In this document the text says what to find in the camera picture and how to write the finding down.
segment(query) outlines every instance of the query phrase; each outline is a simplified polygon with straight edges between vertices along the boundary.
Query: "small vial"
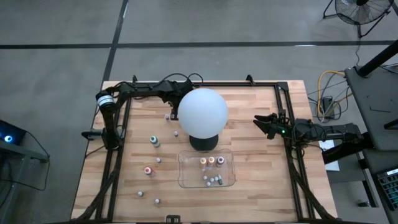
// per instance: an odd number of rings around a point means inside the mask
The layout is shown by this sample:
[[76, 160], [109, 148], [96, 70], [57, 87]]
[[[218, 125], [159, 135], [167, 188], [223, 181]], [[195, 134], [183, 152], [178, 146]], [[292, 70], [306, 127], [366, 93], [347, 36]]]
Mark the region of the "small vial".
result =
[[216, 166], [217, 166], [217, 167], [221, 167], [223, 164], [224, 164], [224, 157], [220, 156], [220, 157], [217, 159]]
[[156, 175], [155, 171], [153, 171], [150, 167], [145, 167], [144, 172], [150, 177], [154, 177]]
[[200, 168], [204, 169], [206, 167], [206, 158], [200, 159]]
[[154, 145], [155, 147], [160, 146], [160, 142], [155, 136], [150, 137], [150, 143], [152, 143], [152, 145]]
[[208, 160], [207, 165], [208, 165], [209, 167], [213, 167], [214, 162], [215, 162], [215, 159], [214, 159], [213, 156], [211, 156], [211, 157], [209, 157], [209, 160]]

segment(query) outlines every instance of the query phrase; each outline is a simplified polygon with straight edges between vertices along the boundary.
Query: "wooden table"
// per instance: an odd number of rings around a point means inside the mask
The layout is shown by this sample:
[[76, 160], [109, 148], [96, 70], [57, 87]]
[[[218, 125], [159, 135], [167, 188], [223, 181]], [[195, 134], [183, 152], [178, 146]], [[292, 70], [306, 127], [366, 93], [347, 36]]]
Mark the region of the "wooden table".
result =
[[[304, 82], [288, 83], [295, 117], [312, 119]], [[117, 82], [104, 82], [104, 88], [115, 84]], [[160, 98], [134, 100], [127, 127], [114, 222], [164, 222], [167, 215], [181, 215], [183, 222], [297, 220], [283, 140], [280, 136], [266, 139], [252, 122], [255, 114], [277, 112], [274, 89], [212, 89], [221, 94], [229, 108], [228, 123], [220, 133], [215, 150], [230, 149], [233, 152], [235, 184], [221, 188], [181, 188], [177, 180], [177, 156], [182, 150], [193, 150], [188, 135], [178, 121], [164, 119], [164, 115], [170, 113], [170, 106]], [[283, 94], [282, 101], [286, 108]], [[120, 123], [124, 110], [121, 111]], [[103, 120], [98, 114], [94, 128], [102, 127]], [[149, 142], [151, 136], [159, 138], [159, 148], [154, 148]], [[101, 140], [92, 141], [88, 152], [102, 145]], [[72, 218], [82, 214], [98, 193], [105, 157], [106, 151], [102, 149], [85, 160]], [[156, 163], [157, 157], [162, 158], [162, 163]], [[328, 212], [336, 216], [321, 151], [316, 147], [306, 148], [304, 161], [312, 192]], [[143, 170], [147, 166], [156, 171], [155, 177], [145, 175]], [[144, 196], [139, 197], [138, 191], [142, 191]], [[156, 198], [161, 199], [158, 205], [154, 204]], [[301, 191], [300, 198], [306, 216]], [[104, 210], [108, 210], [107, 200]]]

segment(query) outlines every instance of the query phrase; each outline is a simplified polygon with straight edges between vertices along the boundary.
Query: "gray floor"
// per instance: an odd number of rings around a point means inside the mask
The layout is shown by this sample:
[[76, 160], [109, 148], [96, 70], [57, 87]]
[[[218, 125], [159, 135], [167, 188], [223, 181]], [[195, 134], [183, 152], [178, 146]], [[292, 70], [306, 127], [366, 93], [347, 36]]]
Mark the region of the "gray floor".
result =
[[[321, 20], [327, 3], [130, 0], [119, 42], [357, 40], [354, 26], [338, 18]], [[0, 45], [110, 44], [121, 4], [122, 0], [1, 1]], [[393, 11], [363, 40], [394, 40], [398, 30], [391, 27], [397, 22]], [[361, 46], [359, 64], [385, 47]], [[257, 80], [304, 80], [309, 93], [316, 90], [321, 72], [355, 65], [356, 49], [353, 45], [117, 49], [109, 79], [137, 75], [140, 80], [160, 80], [173, 72], [197, 72], [206, 80], [242, 80], [251, 74]], [[0, 119], [31, 131], [51, 154], [47, 190], [21, 188], [14, 223], [69, 219], [87, 145], [80, 132], [91, 125], [108, 55], [109, 49], [0, 50]], [[342, 80], [336, 76], [332, 83]], [[336, 97], [344, 88], [346, 84], [338, 85], [326, 94]], [[349, 122], [365, 130], [353, 98], [349, 110], [332, 124]], [[25, 182], [42, 184], [44, 172], [45, 166], [33, 164]], [[355, 206], [364, 197], [364, 192], [352, 193], [361, 188], [358, 183], [331, 187], [339, 217], [386, 222], [380, 208], [366, 216], [370, 208]]]

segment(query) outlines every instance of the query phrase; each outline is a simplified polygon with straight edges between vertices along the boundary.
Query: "electric fan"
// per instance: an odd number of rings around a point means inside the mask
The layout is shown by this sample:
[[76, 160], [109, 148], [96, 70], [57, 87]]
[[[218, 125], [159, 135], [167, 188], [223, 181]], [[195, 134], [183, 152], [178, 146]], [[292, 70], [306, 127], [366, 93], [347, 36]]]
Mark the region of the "electric fan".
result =
[[[323, 11], [323, 18], [330, 16], [338, 16], [342, 21], [356, 25], [358, 28], [358, 37], [366, 36], [381, 21], [381, 19], [390, 13], [389, 9], [394, 0], [335, 0], [336, 14], [325, 15], [329, 8], [331, 0]], [[377, 22], [362, 35], [361, 25], [370, 22]]]

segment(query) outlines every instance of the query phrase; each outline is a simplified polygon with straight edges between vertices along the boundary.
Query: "blue light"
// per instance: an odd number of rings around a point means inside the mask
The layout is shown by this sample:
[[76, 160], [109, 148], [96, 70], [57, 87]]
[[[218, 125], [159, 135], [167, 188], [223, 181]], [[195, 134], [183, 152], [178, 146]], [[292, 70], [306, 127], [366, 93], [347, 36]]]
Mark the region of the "blue light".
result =
[[4, 137], [5, 142], [11, 142], [12, 141], [12, 137], [11, 136], [6, 136]]

